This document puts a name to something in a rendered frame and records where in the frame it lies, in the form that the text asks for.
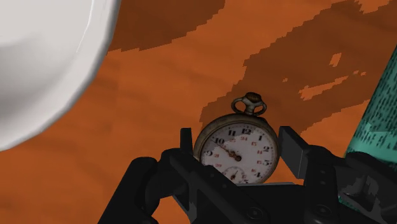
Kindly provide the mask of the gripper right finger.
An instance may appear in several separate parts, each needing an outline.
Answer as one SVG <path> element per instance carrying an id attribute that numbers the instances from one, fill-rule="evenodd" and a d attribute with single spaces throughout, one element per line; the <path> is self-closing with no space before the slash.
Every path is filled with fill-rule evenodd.
<path id="1" fill-rule="evenodd" d="M 397 224 L 397 173 L 363 152 L 337 157 L 279 128 L 281 158 L 304 180 L 305 224 Z"/>

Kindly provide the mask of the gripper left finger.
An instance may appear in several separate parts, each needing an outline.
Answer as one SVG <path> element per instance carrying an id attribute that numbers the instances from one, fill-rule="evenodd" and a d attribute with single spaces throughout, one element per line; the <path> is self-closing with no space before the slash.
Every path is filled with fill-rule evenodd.
<path id="1" fill-rule="evenodd" d="M 192 132 L 180 130 L 178 148 L 160 160 L 138 157 L 129 164 L 97 224 L 159 224 L 153 213 L 160 199 L 187 199 L 191 224 L 270 224 L 268 212 L 222 173 L 193 157 Z"/>

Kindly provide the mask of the brass pocket watch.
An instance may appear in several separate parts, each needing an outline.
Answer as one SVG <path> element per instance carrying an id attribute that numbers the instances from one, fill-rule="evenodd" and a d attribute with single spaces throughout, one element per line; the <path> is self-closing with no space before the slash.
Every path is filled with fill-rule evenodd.
<path id="1" fill-rule="evenodd" d="M 235 184 L 265 182 L 277 167 L 277 134 L 261 115 L 267 105 L 248 92 L 231 103 L 232 114 L 221 116 L 198 135 L 193 156 L 211 165 Z"/>

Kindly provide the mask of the teal patterned bottle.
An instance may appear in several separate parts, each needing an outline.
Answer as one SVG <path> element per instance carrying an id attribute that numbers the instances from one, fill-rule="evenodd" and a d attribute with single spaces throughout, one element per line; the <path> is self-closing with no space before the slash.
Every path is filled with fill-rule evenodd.
<path id="1" fill-rule="evenodd" d="M 375 157 L 397 174 L 397 45 L 345 152 L 355 151 Z"/>

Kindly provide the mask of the white plate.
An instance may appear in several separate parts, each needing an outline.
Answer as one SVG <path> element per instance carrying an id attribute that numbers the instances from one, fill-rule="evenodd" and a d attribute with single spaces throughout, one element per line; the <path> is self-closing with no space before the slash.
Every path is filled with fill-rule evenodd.
<path id="1" fill-rule="evenodd" d="M 95 78 L 121 0 L 0 0 L 0 151 L 47 129 Z"/>

